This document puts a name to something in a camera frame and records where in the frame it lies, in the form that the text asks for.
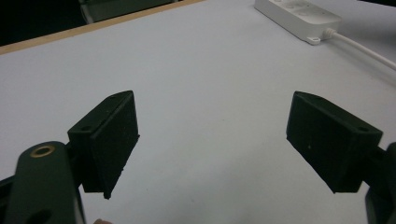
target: white power strip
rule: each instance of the white power strip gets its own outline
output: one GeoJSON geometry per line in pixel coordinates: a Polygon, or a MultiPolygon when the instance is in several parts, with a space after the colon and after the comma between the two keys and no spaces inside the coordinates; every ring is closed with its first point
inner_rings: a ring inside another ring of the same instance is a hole
{"type": "Polygon", "coordinates": [[[311,45],[329,38],[323,33],[338,30],[341,17],[305,0],[256,0],[254,7],[262,14],[311,45]]]}

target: white cable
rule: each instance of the white cable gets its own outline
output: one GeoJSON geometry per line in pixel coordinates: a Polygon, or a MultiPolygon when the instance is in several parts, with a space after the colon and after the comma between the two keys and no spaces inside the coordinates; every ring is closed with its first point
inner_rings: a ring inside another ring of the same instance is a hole
{"type": "Polygon", "coordinates": [[[326,38],[334,38],[334,39],[342,40],[342,41],[348,43],[349,45],[355,47],[356,49],[360,50],[361,52],[363,52],[363,53],[369,55],[370,57],[376,59],[377,61],[381,62],[382,64],[384,64],[384,65],[388,66],[389,68],[391,68],[391,69],[393,69],[393,70],[396,71],[396,63],[394,63],[394,62],[392,62],[391,60],[389,60],[389,59],[387,59],[387,58],[385,58],[385,57],[383,57],[383,56],[381,56],[381,55],[375,53],[374,51],[372,51],[372,50],[370,50],[370,49],[367,49],[367,48],[364,47],[363,45],[361,45],[361,44],[359,44],[359,43],[357,43],[357,42],[355,42],[355,41],[349,39],[349,38],[346,37],[346,36],[343,36],[343,35],[338,34],[338,33],[337,33],[335,30],[333,30],[333,29],[330,29],[330,28],[327,29],[327,30],[324,32],[324,36],[325,36],[326,38]]]}

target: white table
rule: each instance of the white table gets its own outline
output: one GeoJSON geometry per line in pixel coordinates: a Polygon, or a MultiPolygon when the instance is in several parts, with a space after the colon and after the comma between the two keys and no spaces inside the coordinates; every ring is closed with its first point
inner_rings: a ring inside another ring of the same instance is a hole
{"type": "MultiPolygon", "coordinates": [[[[341,34],[396,61],[396,8],[312,1],[341,34]]],[[[333,195],[286,140],[294,91],[396,141],[396,74],[337,41],[310,46],[253,8],[207,0],[0,56],[0,179],[105,97],[133,90],[141,138],[89,223],[366,223],[363,185],[333,195]]]]}

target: table surface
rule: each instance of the table surface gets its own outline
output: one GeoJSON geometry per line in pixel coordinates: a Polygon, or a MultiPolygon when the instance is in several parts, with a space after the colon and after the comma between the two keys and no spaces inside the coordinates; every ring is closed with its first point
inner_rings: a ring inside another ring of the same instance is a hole
{"type": "MultiPolygon", "coordinates": [[[[312,3],[340,33],[396,61],[396,8],[312,3]]],[[[351,47],[310,46],[254,9],[207,0],[0,56],[0,178],[18,156],[133,90],[141,138],[112,198],[82,193],[88,223],[366,223],[365,184],[332,194],[286,140],[295,91],[396,140],[396,74],[351,47]]]]}

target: power strip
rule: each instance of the power strip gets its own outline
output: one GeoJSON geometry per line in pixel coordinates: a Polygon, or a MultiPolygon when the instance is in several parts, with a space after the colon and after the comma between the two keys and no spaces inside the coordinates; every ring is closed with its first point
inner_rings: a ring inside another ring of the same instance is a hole
{"type": "Polygon", "coordinates": [[[341,17],[305,0],[256,0],[254,7],[262,14],[311,45],[329,38],[323,33],[338,30],[341,17]]]}

